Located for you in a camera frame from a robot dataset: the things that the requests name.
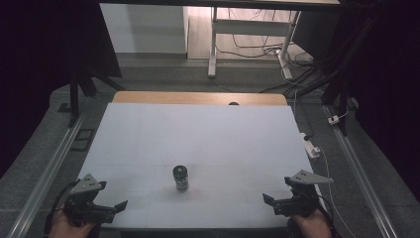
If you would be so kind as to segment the white desk frame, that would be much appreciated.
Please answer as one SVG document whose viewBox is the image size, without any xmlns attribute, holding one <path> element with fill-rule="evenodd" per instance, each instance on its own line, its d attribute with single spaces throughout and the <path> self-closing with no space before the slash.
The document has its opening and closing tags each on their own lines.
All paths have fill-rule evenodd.
<svg viewBox="0 0 420 238">
<path fill-rule="evenodd" d="M 275 50 L 276 57 L 281 66 L 282 76 L 286 80 L 292 79 L 285 56 L 291 42 L 300 12 L 291 11 L 290 19 L 286 22 L 254 21 L 218 18 L 218 8 L 213 7 L 211 12 L 211 46 L 209 52 L 208 77 L 216 75 L 216 41 L 218 35 L 267 36 L 284 38 L 279 50 Z"/>
</svg>

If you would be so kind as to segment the black floor frame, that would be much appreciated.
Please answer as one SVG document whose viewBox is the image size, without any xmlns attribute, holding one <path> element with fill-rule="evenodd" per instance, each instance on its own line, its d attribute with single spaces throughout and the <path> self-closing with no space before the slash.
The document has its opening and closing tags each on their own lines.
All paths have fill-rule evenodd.
<svg viewBox="0 0 420 238">
<path fill-rule="evenodd" d="M 94 129 L 80 129 L 77 132 L 70 149 L 75 152 L 87 152 L 91 146 L 94 135 Z"/>
</svg>

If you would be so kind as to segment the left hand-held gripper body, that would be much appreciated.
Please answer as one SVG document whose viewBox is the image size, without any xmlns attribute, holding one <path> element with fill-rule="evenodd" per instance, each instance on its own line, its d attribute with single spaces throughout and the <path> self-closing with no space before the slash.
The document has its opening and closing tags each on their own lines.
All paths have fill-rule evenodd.
<svg viewBox="0 0 420 238">
<path fill-rule="evenodd" d="M 99 181 L 91 174 L 87 174 L 70 184 L 70 191 L 64 202 L 63 213 L 71 223 L 81 226 L 87 222 L 103 224 L 113 221 L 114 207 L 94 203 L 94 199 L 100 191 Z"/>
</svg>

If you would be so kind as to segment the wooden table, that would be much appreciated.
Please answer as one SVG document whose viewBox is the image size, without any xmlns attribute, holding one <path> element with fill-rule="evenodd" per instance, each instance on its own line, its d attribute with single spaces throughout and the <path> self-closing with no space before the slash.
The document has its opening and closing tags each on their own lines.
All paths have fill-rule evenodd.
<svg viewBox="0 0 420 238">
<path fill-rule="evenodd" d="M 227 93 L 227 92 L 164 92 L 164 91 L 119 91 L 113 103 L 157 103 L 254 106 L 286 106 L 282 94 Z"/>
</svg>

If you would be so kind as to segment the aluminium floor rail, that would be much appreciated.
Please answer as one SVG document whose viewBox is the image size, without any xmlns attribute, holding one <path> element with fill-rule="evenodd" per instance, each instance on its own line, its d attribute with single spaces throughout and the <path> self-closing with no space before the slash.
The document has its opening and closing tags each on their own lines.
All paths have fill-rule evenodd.
<svg viewBox="0 0 420 238">
<path fill-rule="evenodd" d="M 369 214 L 374 219 L 382 238 L 398 238 L 397 232 L 375 192 L 351 141 L 343 134 L 338 127 L 338 124 L 331 124 L 328 122 L 328 125 L 334 131 L 344 157 L 347 160 L 349 170 L 353 174 L 353 179 L 359 186 L 361 195 L 365 199 L 365 205 L 368 208 Z"/>
<path fill-rule="evenodd" d="M 25 238 L 85 118 L 86 112 L 83 111 L 66 130 L 6 238 Z"/>
</svg>

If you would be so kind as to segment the white table mat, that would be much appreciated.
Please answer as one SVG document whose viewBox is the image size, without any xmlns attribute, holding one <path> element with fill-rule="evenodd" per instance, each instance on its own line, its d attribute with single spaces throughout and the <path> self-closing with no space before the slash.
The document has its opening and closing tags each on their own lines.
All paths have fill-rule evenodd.
<svg viewBox="0 0 420 238">
<path fill-rule="evenodd" d="M 288 106 L 111 103 L 80 172 L 107 181 L 96 203 L 128 201 L 118 229 L 274 228 L 263 194 L 290 198 L 284 177 L 310 169 Z"/>
</svg>

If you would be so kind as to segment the black stand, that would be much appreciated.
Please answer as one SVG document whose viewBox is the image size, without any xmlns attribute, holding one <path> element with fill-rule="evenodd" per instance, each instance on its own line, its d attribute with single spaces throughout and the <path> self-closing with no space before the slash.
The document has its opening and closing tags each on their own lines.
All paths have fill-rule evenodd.
<svg viewBox="0 0 420 238">
<path fill-rule="evenodd" d="M 338 127 L 347 135 L 346 114 L 351 66 L 356 63 L 356 54 L 368 36 L 375 22 L 375 15 L 368 11 L 353 13 L 303 13 L 304 30 L 298 32 L 300 40 L 305 39 L 310 53 L 315 56 L 315 69 L 320 69 L 324 77 L 296 91 L 300 99 L 309 92 L 327 85 L 321 96 L 324 105 L 332 104 L 340 97 Z"/>
<path fill-rule="evenodd" d="M 97 89 L 93 78 L 97 78 L 117 91 L 125 87 L 113 80 L 113 77 L 122 77 L 115 54 L 104 57 L 78 54 L 73 58 L 72 75 L 70 78 L 70 121 L 68 127 L 75 125 L 79 118 L 78 88 L 87 97 L 94 97 Z"/>
</svg>

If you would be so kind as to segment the white power strip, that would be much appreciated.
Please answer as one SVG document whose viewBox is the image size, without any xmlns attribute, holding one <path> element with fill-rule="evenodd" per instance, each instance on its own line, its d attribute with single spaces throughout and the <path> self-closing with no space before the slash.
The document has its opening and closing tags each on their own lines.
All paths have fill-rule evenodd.
<svg viewBox="0 0 420 238">
<path fill-rule="evenodd" d="M 310 137 L 305 133 L 300 134 L 304 149 L 310 159 L 316 159 L 320 157 L 321 150 L 319 147 L 315 147 L 310 141 Z"/>
</svg>

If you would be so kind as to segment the person's right hand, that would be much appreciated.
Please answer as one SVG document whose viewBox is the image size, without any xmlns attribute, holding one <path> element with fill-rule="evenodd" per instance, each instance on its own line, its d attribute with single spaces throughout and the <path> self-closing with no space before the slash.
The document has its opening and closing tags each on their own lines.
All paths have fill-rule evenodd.
<svg viewBox="0 0 420 238">
<path fill-rule="evenodd" d="M 292 219 L 297 223 L 304 238 L 332 238 L 329 224 L 319 210 L 307 217 L 293 215 Z"/>
</svg>

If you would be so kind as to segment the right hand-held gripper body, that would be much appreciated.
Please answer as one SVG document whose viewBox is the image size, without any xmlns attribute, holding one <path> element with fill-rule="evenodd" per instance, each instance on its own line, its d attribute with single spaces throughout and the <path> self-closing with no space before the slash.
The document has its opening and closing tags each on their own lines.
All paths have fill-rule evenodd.
<svg viewBox="0 0 420 238">
<path fill-rule="evenodd" d="M 273 207 L 275 215 L 309 216 L 316 209 L 322 207 L 315 185 L 334 181 L 332 178 L 322 177 L 304 170 L 290 177 L 290 180 L 292 197 L 275 200 L 275 207 Z"/>
</svg>

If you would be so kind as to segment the white cabinet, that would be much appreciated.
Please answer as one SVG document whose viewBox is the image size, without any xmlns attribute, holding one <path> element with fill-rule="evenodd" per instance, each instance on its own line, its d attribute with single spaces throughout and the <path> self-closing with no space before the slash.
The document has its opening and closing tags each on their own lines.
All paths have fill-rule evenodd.
<svg viewBox="0 0 420 238">
<path fill-rule="evenodd" d="M 187 8 L 100 4 L 117 53 L 186 54 Z"/>
</svg>

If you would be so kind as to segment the black curtain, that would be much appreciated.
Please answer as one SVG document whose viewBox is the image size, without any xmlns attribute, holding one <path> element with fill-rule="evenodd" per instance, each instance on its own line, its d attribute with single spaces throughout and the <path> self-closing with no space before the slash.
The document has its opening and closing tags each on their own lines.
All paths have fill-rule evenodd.
<svg viewBox="0 0 420 238">
<path fill-rule="evenodd" d="M 78 73 L 119 77 L 102 0 L 0 0 L 0 178 Z"/>
<path fill-rule="evenodd" d="M 350 66 L 356 118 L 420 201 L 420 0 L 382 0 Z"/>
</svg>

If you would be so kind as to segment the person's left hand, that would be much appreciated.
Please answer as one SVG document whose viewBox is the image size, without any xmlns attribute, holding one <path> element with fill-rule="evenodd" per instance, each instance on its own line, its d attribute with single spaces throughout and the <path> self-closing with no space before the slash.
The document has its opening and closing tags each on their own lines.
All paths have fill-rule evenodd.
<svg viewBox="0 0 420 238">
<path fill-rule="evenodd" d="M 59 210 L 52 219 L 52 228 L 48 238 L 87 238 L 95 223 L 85 223 L 81 226 L 75 226 L 70 222 L 67 216 Z"/>
</svg>

